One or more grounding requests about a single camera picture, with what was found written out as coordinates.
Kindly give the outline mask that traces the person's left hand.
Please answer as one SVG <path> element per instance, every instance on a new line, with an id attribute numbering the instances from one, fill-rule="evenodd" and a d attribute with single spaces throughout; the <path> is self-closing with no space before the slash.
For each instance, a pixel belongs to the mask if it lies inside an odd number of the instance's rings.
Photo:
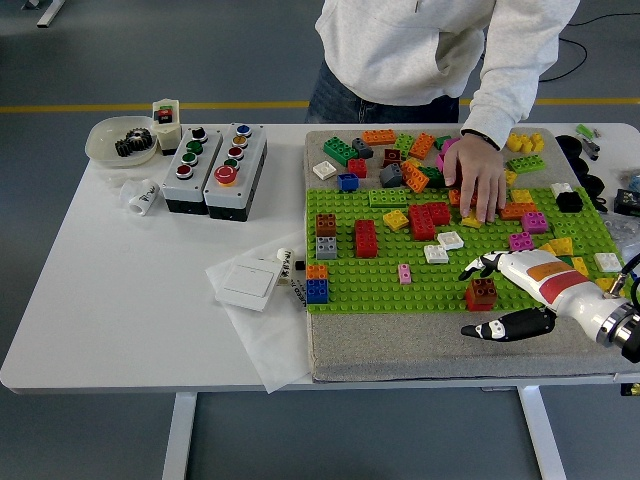
<path id="1" fill-rule="evenodd" d="M 473 133 L 464 133 L 445 153 L 443 176 L 448 186 L 460 183 L 459 208 L 466 217 L 476 198 L 476 219 L 493 222 L 496 210 L 506 203 L 506 179 L 502 153 Z"/>

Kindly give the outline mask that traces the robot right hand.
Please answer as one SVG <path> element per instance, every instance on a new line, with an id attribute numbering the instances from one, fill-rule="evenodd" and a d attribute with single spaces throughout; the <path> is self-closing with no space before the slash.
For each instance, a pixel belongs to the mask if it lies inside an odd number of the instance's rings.
<path id="1" fill-rule="evenodd" d="M 486 253 L 469 264 L 459 278 L 465 280 L 476 271 L 482 277 L 493 271 L 502 273 L 543 306 L 465 326 L 461 333 L 466 336 L 518 341 L 551 332 L 560 316 L 576 320 L 587 336 L 601 345 L 624 347 L 631 340 L 637 323 L 632 305 L 619 297 L 607 297 L 597 284 L 547 251 Z"/>

